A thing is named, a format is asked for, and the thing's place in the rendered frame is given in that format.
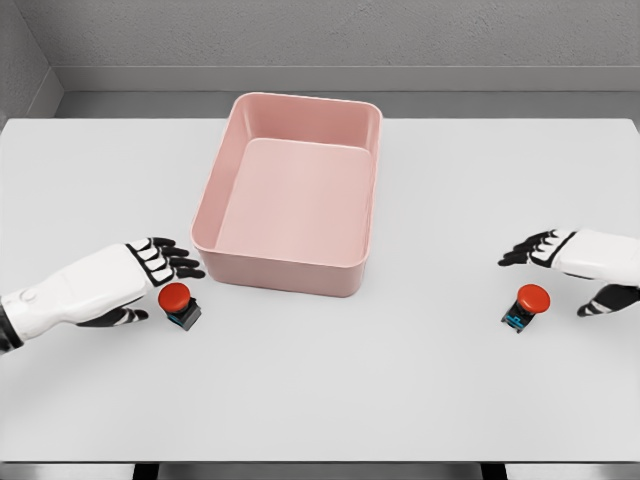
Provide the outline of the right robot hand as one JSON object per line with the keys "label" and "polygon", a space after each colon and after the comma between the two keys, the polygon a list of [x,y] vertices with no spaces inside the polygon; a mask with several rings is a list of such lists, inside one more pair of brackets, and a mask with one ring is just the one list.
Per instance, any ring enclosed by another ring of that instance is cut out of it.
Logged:
{"label": "right robot hand", "polygon": [[512,247],[501,267],[532,264],[605,283],[577,315],[611,314],[640,303],[640,239],[589,229],[552,229]]}

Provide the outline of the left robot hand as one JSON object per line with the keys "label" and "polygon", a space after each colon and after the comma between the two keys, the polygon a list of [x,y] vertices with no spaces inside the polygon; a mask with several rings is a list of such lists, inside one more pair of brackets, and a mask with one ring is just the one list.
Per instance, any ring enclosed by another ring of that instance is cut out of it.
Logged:
{"label": "left robot hand", "polygon": [[59,319],[79,327],[114,327],[149,317],[131,305],[173,280],[201,279],[205,272],[172,239],[147,237],[117,243],[54,275]]}

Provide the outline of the pink plastic basket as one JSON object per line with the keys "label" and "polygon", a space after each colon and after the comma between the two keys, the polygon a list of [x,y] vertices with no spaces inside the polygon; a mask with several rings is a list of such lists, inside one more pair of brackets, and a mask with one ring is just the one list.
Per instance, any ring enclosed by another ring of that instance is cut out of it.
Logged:
{"label": "pink plastic basket", "polygon": [[191,226],[209,275],[353,295],[370,251],[382,122],[367,102],[239,96]]}

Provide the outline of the red button industrial switch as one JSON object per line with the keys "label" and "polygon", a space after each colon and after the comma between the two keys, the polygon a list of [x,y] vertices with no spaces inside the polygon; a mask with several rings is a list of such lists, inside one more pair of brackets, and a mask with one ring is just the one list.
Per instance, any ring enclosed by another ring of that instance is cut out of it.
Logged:
{"label": "red button industrial switch", "polygon": [[521,333],[540,313],[550,307],[551,299],[548,292],[536,284],[526,284],[519,288],[513,305],[501,318],[501,322]]}
{"label": "red button industrial switch", "polygon": [[201,307],[184,283],[165,285],[159,291],[157,299],[166,317],[184,331],[189,331],[201,317]]}

